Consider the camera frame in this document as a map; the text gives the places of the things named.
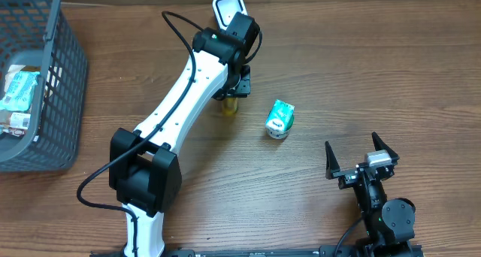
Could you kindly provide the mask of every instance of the green packaged item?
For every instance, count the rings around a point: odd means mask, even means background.
[[[40,72],[26,71],[16,73],[5,96],[0,101],[0,110],[21,112],[29,110],[39,74]]]
[[[294,106],[276,100],[268,119],[265,121],[265,129],[269,136],[275,139],[287,137],[294,123]]]

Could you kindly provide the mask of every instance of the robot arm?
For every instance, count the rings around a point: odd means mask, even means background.
[[[127,214],[128,242],[123,255],[127,257],[159,257],[164,250],[162,224],[164,212],[171,206],[180,190],[182,176],[178,155],[182,143],[210,98],[247,97],[250,94],[250,68],[246,55],[260,33],[254,19],[247,16],[242,0],[214,0],[219,27],[225,31],[206,28],[192,42],[195,80],[177,109],[136,154],[110,167],[109,185],[117,191],[123,208],[137,217],[137,229]],[[119,129],[110,143],[110,161],[117,159],[139,144],[171,111],[192,77],[189,61],[162,103],[133,132]],[[153,156],[152,161],[142,157]]]
[[[168,144],[171,147],[170,151],[176,155],[179,155],[182,142],[192,124],[209,99],[224,86],[228,77],[228,66],[219,63],[219,58],[216,56],[204,51],[194,53],[194,56],[198,68],[197,72],[195,72],[195,82],[178,109],[164,124],[162,130],[150,139],[150,143],[158,147],[161,147],[162,144]],[[172,105],[189,82],[191,73],[192,60],[189,58],[183,73],[171,91],[165,96],[162,103],[135,128],[135,131],[140,132],[140,138],[145,138],[172,108]],[[157,212],[153,217],[148,216],[146,211],[132,203],[123,204],[123,207],[133,211],[138,217],[138,256],[160,256],[164,249],[164,241],[162,239],[164,214]],[[133,239],[135,229],[132,217],[128,214],[127,223],[128,241],[124,249],[124,255],[134,257]]]
[[[365,162],[345,171],[340,169],[329,142],[325,142],[325,177],[337,178],[339,189],[354,189],[368,234],[356,242],[356,248],[337,256],[421,256],[421,247],[410,244],[414,238],[414,204],[406,198],[388,200],[382,185],[382,181],[394,176],[399,155],[376,132],[372,138],[376,152],[367,153]]]

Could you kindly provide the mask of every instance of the wooden table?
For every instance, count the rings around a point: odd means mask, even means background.
[[[325,179],[324,142],[352,168],[374,150],[376,131],[401,156],[384,188],[416,204],[414,242],[426,256],[481,255],[481,2],[248,8],[264,32],[251,62],[252,95],[234,118],[211,101],[192,127],[166,243],[197,250],[336,243],[358,208],[351,189]],[[150,114],[185,65],[163,10],[213,26],[210,5],[65,9],[90,61],[80,155],[62,174],[0,175],[0,256],[88,256],[125,243],[125,215],[84,207],[75,191],[108,161],[116,129],[132,130]],[[192,40],[194,29],[176,25]],[[277,98],[295,105],[284,141],[264,130]],[[84,196],[117,204],[107,179]]]

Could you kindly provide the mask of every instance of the wire mesh basket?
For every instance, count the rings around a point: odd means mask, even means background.
[[[28,130],[0,135],[0,171],[57,171],[77,157],[88,65],[60,1],[0,0],[0,98],[12,66],[40,67]]]

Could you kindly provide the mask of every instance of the robot end effector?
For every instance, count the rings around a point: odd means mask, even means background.
[[[325,176],[337,178],[339,189],[353,188],[369,238],[358,240],[356,246],[366,256],[412,256],[409,239],[414,238],[414,204],[405,199],[387,200],[382,181],[394,175],[399,155],[387,146],[376,132],[372,134],[376,152],[367,153],[365,162],[355,169],[341,171],[329,142]]]

